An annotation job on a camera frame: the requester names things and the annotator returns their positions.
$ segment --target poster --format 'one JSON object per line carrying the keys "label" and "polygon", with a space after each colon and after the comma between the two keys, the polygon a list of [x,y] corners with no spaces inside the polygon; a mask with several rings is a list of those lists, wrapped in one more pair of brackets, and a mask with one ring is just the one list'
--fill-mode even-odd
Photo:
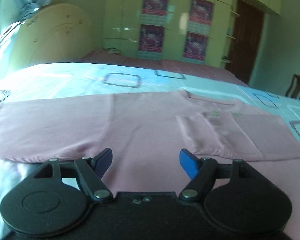
{"label": "poster", "polygon": [[147,25],[165,26],[169,0],[144,0],[141,23]]}
{"label": "poster", "polygon": [[191,0],[188,31],[209,35],[213,3],[205,0]]}
{"label": "poster", "polygon": [[141,25],[138,56],[146,59],[161,59],[164,27]]}
{"label": "poster", "polygon": [[208,37],[205,35],[188,32],[183,60],[203,63],[206,54],[207,41]]}

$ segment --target metal rivet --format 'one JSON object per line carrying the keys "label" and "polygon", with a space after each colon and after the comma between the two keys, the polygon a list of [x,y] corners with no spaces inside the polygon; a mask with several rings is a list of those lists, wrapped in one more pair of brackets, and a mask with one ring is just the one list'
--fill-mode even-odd
{"label": "metal rivet", "polygon": [[96,198],[107,198],[110,196],[110,192],[105,189],[100,189],[94,192]]}
{"label": "metal rivet", "polygon": [[132,203],[134,203],[134,204],[141,204],[142,201],[138,200],[138,199],[134,199],[134,200],[132,200]]}
{"label": "metal rivet", "polygon": [[150,197],[145,197],[145,198],[142,199],[142,201],[143,202],[149,202],[149,201],[151,201],[151,198]]}
{"label": "metal rivet", "polygon": [[182,192],[183,197],[185,198],[193,198],[196,197],[198,195],[198,192],[196,192],[193,189],[186,189]]}

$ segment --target light blue bedsheet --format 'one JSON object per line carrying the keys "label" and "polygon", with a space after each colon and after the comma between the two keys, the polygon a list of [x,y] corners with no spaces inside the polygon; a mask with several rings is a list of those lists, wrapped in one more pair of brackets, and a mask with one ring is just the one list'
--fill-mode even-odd
{"label": "light blue bedsheet", "polygon": [[[215,99],[237,98],[280,115],[300,143],[300,100],[166,71],[87,63],[37,65],[0,81],[0,102],[179,89]],[[35,167],[0,160],[0,201]],[[0,238],[6,233],[0,217]]]}

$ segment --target brown door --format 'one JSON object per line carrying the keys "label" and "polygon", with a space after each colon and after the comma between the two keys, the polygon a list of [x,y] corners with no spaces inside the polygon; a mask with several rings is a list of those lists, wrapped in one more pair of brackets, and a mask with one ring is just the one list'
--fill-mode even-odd
{"label": "brown door", "polygon": [[264,13],[240,0],[237,13],[240,17],[236,18],[233,31],[236,39],[228,57],[232,63],[226,65],[226,70],[247,84],[257,55]]}

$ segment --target wooden chair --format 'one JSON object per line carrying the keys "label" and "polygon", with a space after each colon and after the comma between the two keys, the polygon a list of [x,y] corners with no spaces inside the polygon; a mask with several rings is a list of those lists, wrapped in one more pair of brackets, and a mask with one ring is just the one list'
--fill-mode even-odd
{"label": "wooden chair", "polygon": [[286,97],[289,96],[288,94],[291,92],[293,84],[295,83],[295,80],[297,80],[296,87],[295,87],[294,91],[291,93],[290,97],[291,98],[298,98],[298,94],[300,93],[300,76],[296,75],[296,74],[293,75],[290,87],[288,88],[288,90],[285,94]]}

